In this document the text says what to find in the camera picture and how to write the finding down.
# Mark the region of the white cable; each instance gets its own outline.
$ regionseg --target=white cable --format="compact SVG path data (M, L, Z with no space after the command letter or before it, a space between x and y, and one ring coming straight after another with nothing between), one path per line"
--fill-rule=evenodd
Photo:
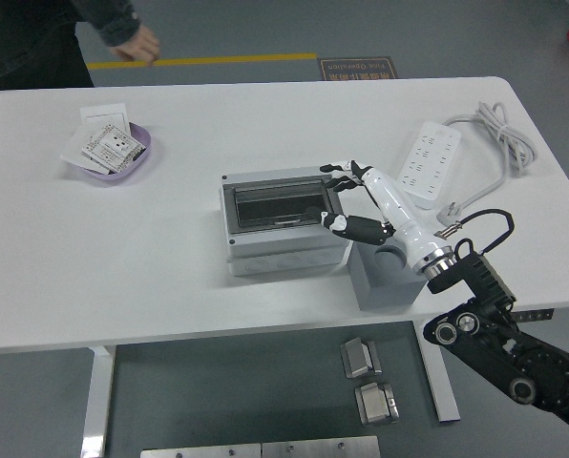
M502 116L499 117L496 110L500 109ZM444 225L449 226L460 217L462 211L474 203L475 201L489 195L498 188L508 175L508 163L517 169L517 175L520 177L524 169L537 158L537 149L531 139L517 131L508 124L507 111L501 102L496 102L493 108L486 103L480 102L479 108L475 114L454 116L444 122L445 126L450 126L456 122L476 122L484 124L488 132L493 136L501 147L503 153L503 165L501 169L501 177L487 188L474 194L463 203L451 203L448 207L442 209L437 215Z

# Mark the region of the table leg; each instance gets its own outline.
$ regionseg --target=table leg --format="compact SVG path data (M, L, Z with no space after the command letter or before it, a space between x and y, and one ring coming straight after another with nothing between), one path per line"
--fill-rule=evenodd
M458 406L454 398L453 388L450 385L444 358L441 354L439 346L427 342L422 335L422 330L426 322L416 321L414 329L416 331L416 339L420 346L420 354L425 363L427 378L431 386L433 402L437 411L437 418L440 422L451 422L460 420Z
M115 346L97 346L91 349L94 352L94 366L92 368L90 394L87 400L87 411L85 412L81 458L101 458L104 456L113 367L115 366Z

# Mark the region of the white robotic hand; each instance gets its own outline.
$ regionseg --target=white robotic hand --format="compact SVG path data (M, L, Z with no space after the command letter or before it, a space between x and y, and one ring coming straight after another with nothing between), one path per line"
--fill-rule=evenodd
M332 174L333 179L326 187L335 192L364 186L385 220L345 217L308 209L331 232L346 239L378 245L387 237L394 237L406 246L408 265L414 272L424 273L428 280L453 265L451 246L431 233L394 179L354 160L324 165L321 172Z

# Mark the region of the power strip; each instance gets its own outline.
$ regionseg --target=power strip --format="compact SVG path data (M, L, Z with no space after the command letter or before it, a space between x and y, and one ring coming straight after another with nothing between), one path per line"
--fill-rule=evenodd
M422 125L397 182L420 208L431 210L446 181L461 133L427 121Z

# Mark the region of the electrical distribution box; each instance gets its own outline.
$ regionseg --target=electrical distribution box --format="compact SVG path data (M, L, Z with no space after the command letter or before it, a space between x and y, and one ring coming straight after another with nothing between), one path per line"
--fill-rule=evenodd
M348 241L306 213L308 207L342 214L318 167L221 178L227 264L242 276L342 261Z

